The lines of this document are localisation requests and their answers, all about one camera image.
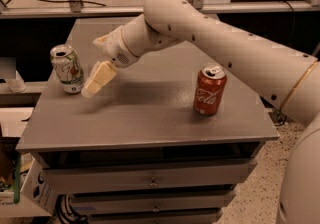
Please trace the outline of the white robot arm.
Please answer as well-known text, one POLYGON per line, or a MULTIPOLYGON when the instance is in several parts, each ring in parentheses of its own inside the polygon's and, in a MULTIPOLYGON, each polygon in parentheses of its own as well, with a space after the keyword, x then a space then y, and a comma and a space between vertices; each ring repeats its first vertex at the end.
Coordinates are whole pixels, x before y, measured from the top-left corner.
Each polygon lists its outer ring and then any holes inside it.
POLYGON ((82 95, 92 97, 119 68, 188 41, 291 119, 305 126, 283 178, 276 224, 320 224, 320 62, 205 16, 186 0, 145 0, 143 13, 94 40, 108 57, 94 65, 82 95))

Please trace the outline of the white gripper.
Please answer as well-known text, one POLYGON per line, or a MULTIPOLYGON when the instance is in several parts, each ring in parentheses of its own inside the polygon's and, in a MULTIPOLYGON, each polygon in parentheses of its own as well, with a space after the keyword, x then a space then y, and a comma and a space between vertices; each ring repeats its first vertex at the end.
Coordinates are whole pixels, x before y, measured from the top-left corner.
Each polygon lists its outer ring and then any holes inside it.
POLYGON ((122 38, 122 26, 93 40, 93 44, 102 49, 110 61, 98 61, 92 68, 84 83, 81 94, 85 98, 96 95, 106 84, 117 75, 117 68, 126 68, 136 63, 139 58, 126 47, 122 38))

